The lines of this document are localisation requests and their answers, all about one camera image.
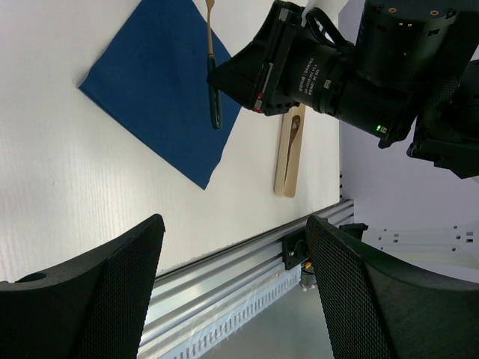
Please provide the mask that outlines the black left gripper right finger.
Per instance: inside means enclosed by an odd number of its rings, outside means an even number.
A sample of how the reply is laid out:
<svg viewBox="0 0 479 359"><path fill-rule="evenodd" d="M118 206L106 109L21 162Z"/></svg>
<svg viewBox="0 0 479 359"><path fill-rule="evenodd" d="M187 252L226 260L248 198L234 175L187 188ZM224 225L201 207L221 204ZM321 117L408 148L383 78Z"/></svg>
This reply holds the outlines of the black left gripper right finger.
<svg viewBox="0 0 479 359"><path fill-rule="evenodd" d="M306 239L334 358L477 358L478 284L404 262L312 215Z"/></svg>

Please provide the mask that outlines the gold fork green handle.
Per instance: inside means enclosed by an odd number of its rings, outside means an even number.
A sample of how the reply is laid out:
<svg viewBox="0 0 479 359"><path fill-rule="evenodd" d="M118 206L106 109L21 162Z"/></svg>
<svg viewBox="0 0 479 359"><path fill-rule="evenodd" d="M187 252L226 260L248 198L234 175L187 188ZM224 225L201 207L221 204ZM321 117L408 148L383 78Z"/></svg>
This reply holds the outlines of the gold fork green handle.
<svg viewBox="0 0 479 359"><path fill-rule="evenodd" d="M214 7L214 0L206 0L207 6L207 40L208 40L208 57L207 57L207 74L211 74L216 68L216 57L213 48L213 32L211 29L211 12ZM219 91L212 84L208 84L209 90L209 104L210 104L210 119L212 127L215 130L222 128L222 105Z"/></svg>

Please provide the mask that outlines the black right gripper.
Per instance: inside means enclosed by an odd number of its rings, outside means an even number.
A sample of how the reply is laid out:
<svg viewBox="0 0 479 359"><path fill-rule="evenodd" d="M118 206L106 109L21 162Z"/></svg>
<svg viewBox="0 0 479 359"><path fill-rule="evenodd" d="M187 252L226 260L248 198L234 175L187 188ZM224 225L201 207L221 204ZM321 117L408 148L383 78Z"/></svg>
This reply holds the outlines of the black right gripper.
<svg viewBox="0 0 479 359"><path fill-rule="evenodd" d="M319 7L275 1L261 31L207 81L251 111L306 105L377 137L412 124L459 143L445 113L478 44L476 1L366 1L354 42Z"/></svg>

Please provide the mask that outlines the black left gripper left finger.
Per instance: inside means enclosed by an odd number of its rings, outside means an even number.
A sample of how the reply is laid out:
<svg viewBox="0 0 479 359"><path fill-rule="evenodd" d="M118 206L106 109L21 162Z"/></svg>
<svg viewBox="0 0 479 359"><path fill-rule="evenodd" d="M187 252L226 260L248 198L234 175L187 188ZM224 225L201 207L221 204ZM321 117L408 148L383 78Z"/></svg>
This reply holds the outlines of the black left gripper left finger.
<svg viewBox="0 0 479 359"><path fill-rule="evenodd" d="M123 235L15 282L1 282L2 358L136 358L165 225Z"/></svg>

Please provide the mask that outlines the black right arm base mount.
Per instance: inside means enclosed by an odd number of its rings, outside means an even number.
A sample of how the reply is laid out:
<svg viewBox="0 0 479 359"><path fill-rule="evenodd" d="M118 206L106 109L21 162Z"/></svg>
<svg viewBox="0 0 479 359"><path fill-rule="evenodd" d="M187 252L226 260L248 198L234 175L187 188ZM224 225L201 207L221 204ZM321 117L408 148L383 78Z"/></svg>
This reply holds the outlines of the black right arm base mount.
<svg viewBox="0 0 479 359"><path fill-rule="evenodd" d="M368 229L368 226L363 223L343 224L339 226L339 229L361 241L363 232ZM280 242L282 244L282 259L287 271L309 260L310 251L306 241L305 227L283 236Z"/></svg>

